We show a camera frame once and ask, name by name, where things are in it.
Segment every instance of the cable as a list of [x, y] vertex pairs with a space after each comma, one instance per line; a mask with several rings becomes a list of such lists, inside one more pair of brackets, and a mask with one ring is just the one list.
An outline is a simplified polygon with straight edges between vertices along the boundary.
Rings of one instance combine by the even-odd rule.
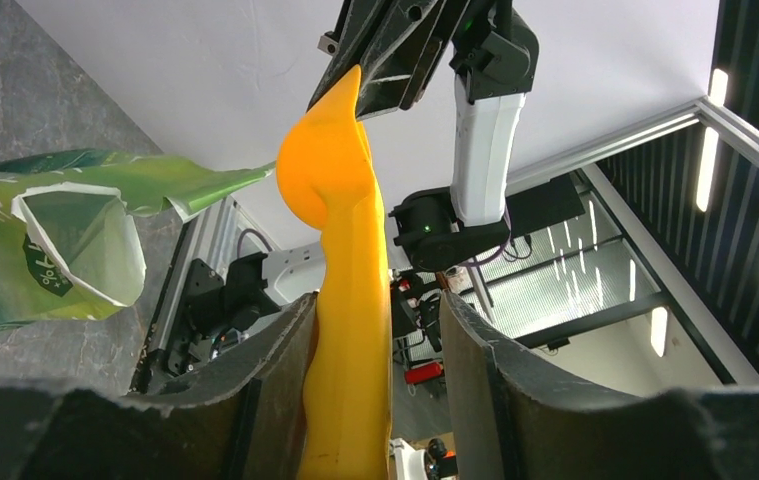
[[541, 350], [542, 352], [544, 352], [544, 355], [546, 355], [548, 357], [555, 357], [556, 355], [559, 354], [559, 349], [558, 348], [555, 349], [555, 350], [550, 350], [549, 348], [538, 347], [538, 350]]
[[264, 238], [264, 235], [262, 235], [261, 232], [259, 232], [258, 230], [254, 228], [245, 228], [243, 229], [241, 234], [238, 235], [238, 247], [237, 247], [238, 258], [241, 258], [241, 245], [243, 245], [244, 243], [244, 238], [246, 238], [247, 234], [250, 234], [250, 233], [255, 235], [256, 238], [258, 238], [259, 240], [261, 240], [261, 243], [264, 244], [264, 248], [266, 248], [268, 252], [273, 251], [273, 247], [270, 246], [270, 242], [268, 242], [267, 239]]
[[506, 251], [503, 252], [503, 259], [505, 261], [507, 261], [508, 263], [514, 263], [514, 262], [516, 262], [518, 260], [526, 260], [527, 258], [529, 258], [529, 257], [532, 256], [532, 235], [528, 235], [528, 234], [524, 235], [523, 236], [523, 240], [526, 242], [527, 248], [529, 248], [529, 253], [527, 253], [526, 255], [524, 255], [524, 256], [521, 257], [520, 254], [517, 253], [517, 244], [515, 243], [514, 239], [512, 238], [511, 239], [511, 246], [512, 246], [512, 249], [514, 250], [514, 254], [512, 254], [511, 252], [509, 252], [508, 249], [506, 249]]
[[506, 225], [509, 227], [509, 238], [506, 239], [505, 243], [500, 245], [500, 248], [497, 249], [496, 252], [494, 252], [493, 255], [486, 258], [482, 261], [476, 261], [473, 260], [472, 262], [462, 262], [461, 266], [463, 267], [481, 267], [482, 265], [488, 264], [499, 258], [503, 252], [506, 251], [506, 247], [509, 245], [509, 240], [511, 239], [511, 216], [509, 215], [509, 209], [508, 206], [506, 206], [505, 210], [503, 211], [503, 218], [506, 220]]

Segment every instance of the green bag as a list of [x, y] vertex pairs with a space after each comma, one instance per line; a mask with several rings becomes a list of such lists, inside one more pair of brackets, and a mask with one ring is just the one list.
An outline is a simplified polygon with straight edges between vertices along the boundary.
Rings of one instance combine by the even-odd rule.
[[0, 163], [0, 330], [101, 320], [132, 305], [146, 265], [131, 216], [182, 221], [270, 174], [187, 158], [75, 150]]

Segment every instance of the black bracket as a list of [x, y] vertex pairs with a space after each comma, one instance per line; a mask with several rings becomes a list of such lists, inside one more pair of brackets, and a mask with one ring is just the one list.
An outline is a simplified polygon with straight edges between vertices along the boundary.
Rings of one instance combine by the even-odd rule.
[[456, 54], [450, 67], [464, 78], [471, 103], [532, 90], [538, 63], [538, 39], [513, 10], [507, 32], [499, 31], [496, 18], [494, 23], [496, 25], [485, 12], [466, 25], [468, 28], [453, 41]]
[[261, 278], [261, 265], [265, 258], [266, 254], [256, 253], [233, 261], [225, 281], [204, 261], [191, 262], [179, 297], [179, 317], [162, 355], [161, 368], [168, 376], [199, 369], [239, 343], [239, 332], [280, 310], [264, 293], [267, 281]]
[[[465, 227], [456, 217], [449, 188], [424, 190], [409, 195], [391, 211], [400, 235], [400, 246], [415, 271], [441, 272], [501, 245], [510, 235], [500, 220], [489, 225]], [[456, 224], [459, 231], [453, 232]]]
[[332, 60], [309, 108], [355, 65], [358, 120], [408, 110], [423, 95], [468, 0], [345, 0], [335, 30], [320, 40]]

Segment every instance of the black slatted wall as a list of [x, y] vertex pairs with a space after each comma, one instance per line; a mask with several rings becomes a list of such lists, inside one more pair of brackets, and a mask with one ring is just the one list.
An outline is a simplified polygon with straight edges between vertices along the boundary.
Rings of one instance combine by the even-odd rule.
[[[721, 2], [715, 66], [725, 105], [759, 128], [759, 0]], [[709, 209], [695, 206], [704, 127], [599, 166], [759, 371], [759, 170], [721, 145]]]

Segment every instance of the red component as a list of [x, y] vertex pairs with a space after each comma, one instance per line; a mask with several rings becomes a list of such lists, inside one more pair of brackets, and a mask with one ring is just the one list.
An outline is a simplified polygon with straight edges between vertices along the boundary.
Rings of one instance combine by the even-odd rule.
[[427, 363], [416, 368], [412, 368], [405, 374], [406, 383], [417, 385], [433, 378], [438, 378], [444, 373], [444, 366], [439, 362]]

